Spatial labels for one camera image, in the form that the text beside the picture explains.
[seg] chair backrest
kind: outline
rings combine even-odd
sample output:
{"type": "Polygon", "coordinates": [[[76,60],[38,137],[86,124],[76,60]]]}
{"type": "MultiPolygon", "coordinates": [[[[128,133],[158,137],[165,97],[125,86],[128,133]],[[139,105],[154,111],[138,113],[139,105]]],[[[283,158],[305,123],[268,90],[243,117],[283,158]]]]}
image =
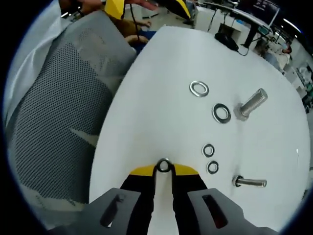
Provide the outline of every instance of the chair backrest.
{"type": "Polygon", "coordinates": [[[48,229],[71,223],[89,202],[97,138],[135,57],[104,12],[87,15],[53,42],[10,119],[10,165],[48,229]]]}

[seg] black cable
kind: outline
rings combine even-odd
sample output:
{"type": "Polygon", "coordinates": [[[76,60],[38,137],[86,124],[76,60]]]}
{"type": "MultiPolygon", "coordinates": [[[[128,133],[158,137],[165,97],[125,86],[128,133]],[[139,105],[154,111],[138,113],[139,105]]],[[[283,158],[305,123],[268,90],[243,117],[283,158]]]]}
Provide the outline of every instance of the black cable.
{"type": "Polygon", "coordinates": [[[136,27],[136,35],[137,35],[138,41],[140,41],[140,39],[139,39],[139,32],[138,32],[138,26],[137,26],[137,22],[135,20],[135,16],[134,16],[134,13],[133,13],[133,6],[132,6],[132,4],[131,4],[131,14],[132,14],[132,18],[133,18],[133,21],[134,21],[134,24],[135,24],[135,27],[136,27]]]}
{"type": "Polygon", "coordinates": [[[224,25],[225,25],[225,23],[226,23],[226,16],[227,16],[227,14],[228,14],[228,12],[226,11],[226,12],[224,12],[224,25]]]}
{"type": "Polygon", "coordinates": [[[263,37],[268,36],[268,34],[269,34],[269,31],[268,31],[268,33],[267,33],[267,34],[264,34],[264,35],[262,35],[261,37],[259,37],[259,38],[257,38],[257,39],[252,40],[251,42],[258,41],[259,39],[261,39],[261,38],[263,38],[263,37]]]}
{"type": "Polygon", "coordinates": [[[213,17],[212,17],[212,19],[211,19],[211,22],[210,22],[210,25],[209,25],[209,29],[207,30],[207,32],[211,29],[212,22],[213,22],[213,19],[214,19],[215,14],[216,14],[216,11],[217,11],[217,9],[215,9],[215,12],[214,12],[213,17]]]}
{"type": "Polygon", "coordinates": [[[242,56],[246,56],[246,55],[248,55],[248,52],[249,52],[249,48],[248,48],[248,50],[247,50],[247,52],[246,52],[246,54],[241,54],[239,51],[237,51],[240,55],[242,55],[242,56]]]}
{"type": "Polygon", "coordinates": [[[236,18],[234,18],[233,23],[231,24],[231,28],[233,27],[235,20],[236,20],[236,18]]]}

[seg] black device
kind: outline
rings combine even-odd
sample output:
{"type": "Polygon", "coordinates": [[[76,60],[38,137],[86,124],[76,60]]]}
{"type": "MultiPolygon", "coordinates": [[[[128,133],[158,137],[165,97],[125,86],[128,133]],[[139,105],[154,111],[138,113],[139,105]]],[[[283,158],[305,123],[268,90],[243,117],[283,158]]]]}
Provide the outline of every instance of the black device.
{"type": "Polygon", "coordinates": [[[227,34],[225,33],[216,33],[214,38],[219,41],[220,43],[224,44],[227,46],[229,49],[238,51],[239,47],[236,44],[236,42],[227,34]]]}

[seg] office chair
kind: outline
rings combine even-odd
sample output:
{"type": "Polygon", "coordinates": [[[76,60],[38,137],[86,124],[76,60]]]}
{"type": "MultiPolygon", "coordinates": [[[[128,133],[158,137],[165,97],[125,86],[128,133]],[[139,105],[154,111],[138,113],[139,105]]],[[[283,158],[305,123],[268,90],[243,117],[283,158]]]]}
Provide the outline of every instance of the office chair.
{"type": "Polygon", "coordinates": [[[89,14],[52,43],[14,111],[5,130],[9,163],[47,229],[73,222],[89,202],[97,138],[135,57],[106,14],[89,14]]]}

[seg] metal washer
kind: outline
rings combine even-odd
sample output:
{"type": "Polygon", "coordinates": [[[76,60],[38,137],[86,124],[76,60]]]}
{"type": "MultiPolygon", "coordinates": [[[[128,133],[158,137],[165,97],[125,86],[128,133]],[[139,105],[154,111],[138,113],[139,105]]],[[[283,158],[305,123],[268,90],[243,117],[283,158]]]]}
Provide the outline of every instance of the metal washer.
{"type": "Polygon", "coordinates": [[[216,105],[214,105],[214,106],[213,106],[213,109],[212,109],[212,114],[213,114],[214,119],[215,119],[217,122],[222,123],[222,124],[228,123],[228,122],[230,121],[230,119],[231,119],[230,111],[229,111],[229,109],[227,108],[227,106],[224,105],[224,104],[216,104],[216,105]],[[226,117],[225,119],[220,118],[220,117],[217,115],[216,111],[217,111],[217,109],[219,109],[219,108],[222,108],[222,109],[224,109],[224,110],[226,111],[227,117],[226,117]]]}
{"type": "Polygon", "coordinates": [[[192,94],[194,94],[197,97],[204,97],[204,96],[207,96],[207,94],[209,94],[209,87],[204,82],[201,82],[201,81],[191,82],[189,85],[189,90],[191,91],[192,94]],[[202,93],[197,92],[194,88],[195,85],[202,86],[204,88],[204,92],[202,93]]]}
{"type": "Polygon", "coordinates": [[[204,156],[206,156],[207,158],[212,157],[213,154],[214,154],[214,152],[215,152],[215,148],[214,148],[214,146],[211,145],[210,143],[207,143],[207,144],[206,144],[205,146],[203,146],[203,148],[202,148],[202,154],[203,154],[204,156]],[[207,154],[207,153],[205,152],[205,149],[208,148],[208,147],[211,147],[211,148],[212,148],[212,153],[211,153],[211,154],[207,154]]]}
{"type": "Polygon", "coordinates": [[[157,164],[156,164],[156,169],[157,169],[159,172],[162,172],[162,173],[170,172],[171,169],[172,169],[172,163],[171,163],[170,160],[168,160],[167,158],[162,158],[162,159],[160,159],[160,160],[157,162],[157,164]],[[166,163],[167,163],[167,169],[162,169],[162,168],[161,168],[162,162],[166,162],[166,163]]]}
{"type": "Polygon", "coordinates": [[[206,170],[207,172],[209,172],[211,175],[214,175],[216,172],[219,171],[219,164],[217,163],[217,161],[211,161],[207,166],[206,166],[206,170]],[[210,170],[210,166],[214,164],[216,166],[216,170],[212,171],[210,170]]]}

